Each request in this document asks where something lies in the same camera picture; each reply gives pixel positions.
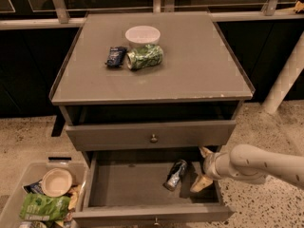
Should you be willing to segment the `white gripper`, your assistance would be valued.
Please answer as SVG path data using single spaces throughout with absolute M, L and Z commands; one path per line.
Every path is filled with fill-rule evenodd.
M 207 147 L 200 146 L 199 152 L 204 157 L 203 171 L 207 175 L 198 175 L 192 184 L 190 191 L 192 193 L 198 193 L 204 188 L 210 186 L 213 180 L 220 180 L 221 175 L 216 168 L 216 160 L 219 156 L 219 152 L 213 153 Z

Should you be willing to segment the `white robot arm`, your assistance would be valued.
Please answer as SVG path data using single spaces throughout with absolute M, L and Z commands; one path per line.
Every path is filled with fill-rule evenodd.
M 304 33 L 281 70 L 263 102 L 266 112 L 273 114 L 294 85 L 304 68 Z M 212 152 L 199 149 L 204 157 L 203 174 L 199 174 L 190 191 L 198 193 L 213 181 L 230 178 L 254 184 L 263 184 L 271 175 L 298 188 L 304 188 L 304 158 L 262 150 L 250 144 L 234 146 L 230 152 Z

